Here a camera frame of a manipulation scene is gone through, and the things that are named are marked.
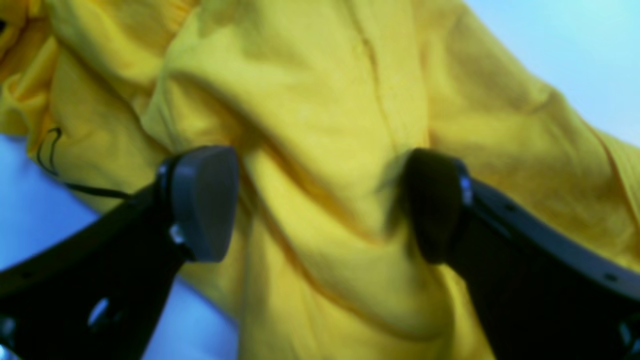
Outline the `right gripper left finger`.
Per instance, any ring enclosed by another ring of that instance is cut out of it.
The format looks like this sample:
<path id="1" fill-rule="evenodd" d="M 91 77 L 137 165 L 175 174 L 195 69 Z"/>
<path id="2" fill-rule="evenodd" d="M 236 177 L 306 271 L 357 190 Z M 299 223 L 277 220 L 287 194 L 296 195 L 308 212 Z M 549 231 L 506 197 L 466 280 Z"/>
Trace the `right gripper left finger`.
<path id="1" fill-rule="evenodd" d="M 237 153 L 202 146 L 61 243 L 1 272 L 1 346 L 21 360 L 139 360 L 185 262 L 219 263 Z"/>

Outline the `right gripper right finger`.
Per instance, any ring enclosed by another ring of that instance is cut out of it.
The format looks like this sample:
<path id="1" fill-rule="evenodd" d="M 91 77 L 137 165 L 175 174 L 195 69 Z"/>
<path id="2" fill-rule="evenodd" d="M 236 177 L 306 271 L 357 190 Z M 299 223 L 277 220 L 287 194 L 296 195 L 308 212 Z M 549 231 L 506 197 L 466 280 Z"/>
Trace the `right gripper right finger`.
<path id="1" fill-rule="evenodd" d="M 638 273 L 553 230 L 457 158 L 416 148 L 402 182 L 421 255 L 464 280 L 496 359 L 639 358 Z"/>

